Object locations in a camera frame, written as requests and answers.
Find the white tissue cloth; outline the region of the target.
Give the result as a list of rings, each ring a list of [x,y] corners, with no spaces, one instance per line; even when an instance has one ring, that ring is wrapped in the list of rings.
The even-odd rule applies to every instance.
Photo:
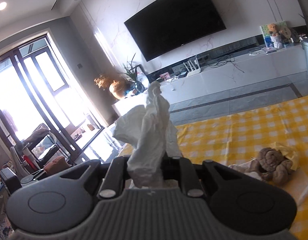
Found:
[[[170,104],[155,81],[148,88],[146,105],[138,105],[115,122],[113,137],[130,144],[133,153],[127,172],[136,187],[165,187],[163,157],[181,157],[177,129],[170,120]]]

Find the yellow checkered tablecloth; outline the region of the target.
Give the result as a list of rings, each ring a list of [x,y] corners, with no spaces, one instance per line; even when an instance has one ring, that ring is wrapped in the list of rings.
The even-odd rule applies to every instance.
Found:
[[[205,159],[226,166],[245,163],[277,142],[298,153],[308,176],[308,96],[177,129],[181,152],[195,164]]]

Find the black metal shelf rack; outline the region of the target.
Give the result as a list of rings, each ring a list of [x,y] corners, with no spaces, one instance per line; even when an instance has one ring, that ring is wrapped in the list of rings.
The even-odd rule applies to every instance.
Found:
[[[34,169],[41,169],[56,157],[62,156],[57,137],[43,123],[27,139],[16,144],[16,150],[30,161]]]

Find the brown plush toy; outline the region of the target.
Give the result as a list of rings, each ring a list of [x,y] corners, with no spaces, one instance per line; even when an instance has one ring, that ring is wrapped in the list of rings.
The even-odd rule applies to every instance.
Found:
[[[292,161],[284,157],[280,151],[267,147],[259,151],[247,171],[256,172],[262,180],[283,185],[294,172],[291,167]]]

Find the orange acorn shaped jar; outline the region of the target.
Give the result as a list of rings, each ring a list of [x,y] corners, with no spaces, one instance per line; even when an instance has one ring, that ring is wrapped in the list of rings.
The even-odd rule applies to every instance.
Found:
[[[126,93],[126,82],[123,80],[113,81],[110,84],[109,91],[116,99],[124,99]]]

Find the green plant in glass vase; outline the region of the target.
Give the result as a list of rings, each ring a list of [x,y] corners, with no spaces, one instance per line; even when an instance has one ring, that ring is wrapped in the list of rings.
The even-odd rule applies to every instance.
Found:
[[[123,64],[125,72],[120,72],[120,75],[124,75],[127,81],[127,89],[125,97],[131,97],[141,94],[145,91],[145,87],[138,79],[138,68],[141,69],[141,64],[134,64],[133,60],[136,55],[134,54],[130,61]]]

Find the yellow cleaning cloth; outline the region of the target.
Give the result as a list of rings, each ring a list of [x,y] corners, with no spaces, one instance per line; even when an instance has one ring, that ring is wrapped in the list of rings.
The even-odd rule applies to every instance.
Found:
[[[299,154],[294,150],[294,148],[283,145],[279,142],[274,142],[269,145],[271,148],[278,150],[282,153],[284,157],[292,161],[291,169],[296,171],[299,168]]]

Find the dried yellow flowers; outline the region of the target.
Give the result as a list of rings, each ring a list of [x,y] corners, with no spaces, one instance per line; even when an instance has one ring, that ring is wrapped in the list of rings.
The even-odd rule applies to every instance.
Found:
[[[98,86],[98,88],[107,89],[113,83],[114,79],[106,74],[100,74],[98,77],[94,79],[94,83]]]

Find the white wifi router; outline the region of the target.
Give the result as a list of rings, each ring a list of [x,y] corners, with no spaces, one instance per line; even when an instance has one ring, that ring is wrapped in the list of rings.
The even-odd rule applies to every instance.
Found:
[[[188,61],[183,62],[183,66],[185,66],[187,71],[187,77],[200,74],[201,72],[201,67],[197,58],[189,59]]]

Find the white marble TV console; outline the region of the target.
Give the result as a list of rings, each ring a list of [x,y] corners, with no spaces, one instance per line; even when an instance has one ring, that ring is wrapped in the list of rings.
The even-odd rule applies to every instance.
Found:
[[[166,81],[162,95],[175,125],[244,112],[308,95],[308,75],[300,45],[266,54],[229,56],[200,74]]]

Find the green picture book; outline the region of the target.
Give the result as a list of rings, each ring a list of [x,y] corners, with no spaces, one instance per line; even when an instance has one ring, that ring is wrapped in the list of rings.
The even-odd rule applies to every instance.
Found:
[[[260,26],[266,47],[282,49],[290,44],[292,33],[286,21],[264,24]]]

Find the teddy bear on console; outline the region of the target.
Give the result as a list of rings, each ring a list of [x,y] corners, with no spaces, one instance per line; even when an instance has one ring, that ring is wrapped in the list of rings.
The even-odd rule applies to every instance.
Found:
[[[281,49],[283,47],[281,33],[274,23],[268,24],[268,33],[270,34],[271,42],[275,49]]]

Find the small pink photo frame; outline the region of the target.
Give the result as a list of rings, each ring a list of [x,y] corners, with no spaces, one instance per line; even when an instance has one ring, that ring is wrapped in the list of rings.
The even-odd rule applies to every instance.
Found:
[[[160,76],[160,78],[161,78],[162,80],[168,80],[168,79],[170,79],[170,74],[169,74],[168,72],[165,72],[165,73],[163,73],[163,74],[160,74],[159,76]]]

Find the black wall television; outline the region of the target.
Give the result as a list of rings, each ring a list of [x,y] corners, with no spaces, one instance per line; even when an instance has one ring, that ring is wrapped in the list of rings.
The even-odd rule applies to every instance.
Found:
[[[146,61],[226,29],[212,0],[156,0],[124,24]]]

